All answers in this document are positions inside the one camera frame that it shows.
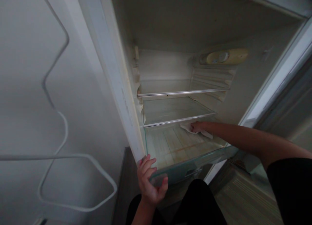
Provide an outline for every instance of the white refrigerator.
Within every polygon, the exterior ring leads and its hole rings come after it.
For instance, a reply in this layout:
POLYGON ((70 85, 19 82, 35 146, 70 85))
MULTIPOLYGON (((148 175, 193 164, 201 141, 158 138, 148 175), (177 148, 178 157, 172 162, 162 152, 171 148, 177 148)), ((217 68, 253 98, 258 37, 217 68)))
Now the white refrigerator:
POLYGON ((129 144, 174 184, 238 149, 182 129, 253 127, 311 51, 312 0, 79 0, 129 144), (227 64, 233 49, 245 60, 227 64), (223 58, 208 62, 208 55, 223 58))

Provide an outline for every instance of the person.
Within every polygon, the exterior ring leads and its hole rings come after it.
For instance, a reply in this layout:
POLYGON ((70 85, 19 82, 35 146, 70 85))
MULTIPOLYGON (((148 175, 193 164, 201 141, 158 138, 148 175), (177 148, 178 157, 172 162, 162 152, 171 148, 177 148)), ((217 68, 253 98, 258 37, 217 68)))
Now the person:
MULTIPOLYGON (((266 170, 284 224, 312 224, 312 153, 294 143, 238 125, 195 122, 193 132, 207 131, 258 157, 266 170)), ((168 178, 156 188, 149 178, 156 171, 150 155, 139 162, 141 195, 130 203, 126 224, 166 224, 156 205, 165 197, 168 178)), ((208 185, 194 180, 182 199, 172 224, 227 224, 208 185)))

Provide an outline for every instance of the black shirt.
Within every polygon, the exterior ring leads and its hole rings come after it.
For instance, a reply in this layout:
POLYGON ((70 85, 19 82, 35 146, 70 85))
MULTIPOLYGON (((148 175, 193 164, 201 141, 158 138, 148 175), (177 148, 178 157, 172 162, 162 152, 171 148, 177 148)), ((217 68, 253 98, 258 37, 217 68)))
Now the black shirt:
POLYGON ((266 173, 284 224, 312 224, 312 159, 278 160, 266 173))

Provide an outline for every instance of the white cloth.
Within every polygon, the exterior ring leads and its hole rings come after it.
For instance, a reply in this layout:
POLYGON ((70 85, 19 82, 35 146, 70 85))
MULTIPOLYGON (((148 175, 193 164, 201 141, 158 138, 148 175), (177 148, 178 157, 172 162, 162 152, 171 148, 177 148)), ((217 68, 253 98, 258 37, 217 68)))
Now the white cloth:
MULTIPOLYGON (((189 133, 192 134, 197 134, 198 132, 192 132, 193 127, 191 126, 191 123, 181 123, 180 127, 183 128, 184 130, 188 131, 189 133)), ((201 134, 203 134, 205 137, 208 137, 210 139, 213 139, 214 136, 210 134, 209 132, 202 131, 201 134)))

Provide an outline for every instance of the white wall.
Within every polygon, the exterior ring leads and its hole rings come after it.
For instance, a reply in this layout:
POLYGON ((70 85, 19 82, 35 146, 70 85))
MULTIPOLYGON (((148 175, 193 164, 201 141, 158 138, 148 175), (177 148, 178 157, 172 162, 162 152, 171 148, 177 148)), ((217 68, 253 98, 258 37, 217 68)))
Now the white wall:
MULTIPOLYGON (((86 45, 90 36, 73 22, 73 10, 65 0, 50 1, 70 36, 47 82, 56 107, 69 122, 62 153, 92 154, 118 183, 128 141, 112 93, 92 44, 86 45)), ((41 80, 65 35, 43 0, 0 0, 0 4, 0 153, 52 154, 64 127, 44 96, 41 80)), ((85 26, 81 10, 75 11, 85 26)), ((36 190, 47 165, 48 161, 0 162, 0 224, 32 224, 38 217, 88 222, 88 213, 39 202, 36 190)), ((47 198, 81 206, 95 205, 111 192, 109 183, 82 160, 55 161, 44 186, 47 198)), ((98 209, 102 224, 110 223, 114 201, 98 209)))

